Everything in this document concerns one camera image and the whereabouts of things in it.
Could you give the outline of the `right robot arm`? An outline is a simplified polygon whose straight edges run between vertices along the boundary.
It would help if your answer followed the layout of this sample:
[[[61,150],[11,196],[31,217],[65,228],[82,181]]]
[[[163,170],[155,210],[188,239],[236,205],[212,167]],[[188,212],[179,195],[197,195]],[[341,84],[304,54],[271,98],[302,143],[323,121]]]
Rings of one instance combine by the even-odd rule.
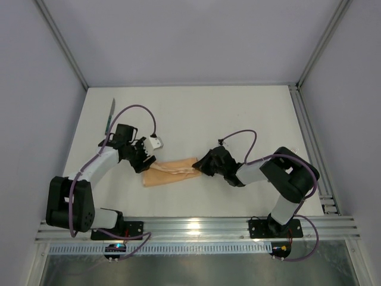
[[[318,170],[286,147],[250,163],[239,163],[222,146],[210,149],[192,167],[207,175],[216,174],[233,187],[245,187],[251,183],[267,181],[279,192],[279,198],[266,219],[250,219],[251,238],[302,237],[295,215],[308,198],[313,195],[320,179]]]

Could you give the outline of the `orange cloth napkin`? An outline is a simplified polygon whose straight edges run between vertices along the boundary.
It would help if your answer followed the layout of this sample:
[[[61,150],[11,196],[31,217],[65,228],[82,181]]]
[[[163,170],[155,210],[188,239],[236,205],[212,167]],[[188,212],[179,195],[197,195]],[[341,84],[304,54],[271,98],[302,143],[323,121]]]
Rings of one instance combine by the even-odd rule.
[[[196,157],[178,161],[155,162],[148,170],[143,172],[142,183],[144,187],[172,184],[201,176],[201,172],[193,168],[197,162]]]

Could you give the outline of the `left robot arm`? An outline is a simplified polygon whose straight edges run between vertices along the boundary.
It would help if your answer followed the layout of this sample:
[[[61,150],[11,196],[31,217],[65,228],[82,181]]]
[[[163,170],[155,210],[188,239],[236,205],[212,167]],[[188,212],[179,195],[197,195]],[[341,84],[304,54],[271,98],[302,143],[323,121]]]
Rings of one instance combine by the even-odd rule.
[[[96,154],[79,171],[52,178],[45,218],[49,226],[67,229],[72,237],[89,230],[111,237],[125,233],[122,212],[97,209],[93,190],[121,161],[128,161],[136,173],[148,170],[156,161],[152,152],[163,146],[162,141],[155,133],[136,139],[137,132],[136,127],[117,125],[115,132],[106,135]]]

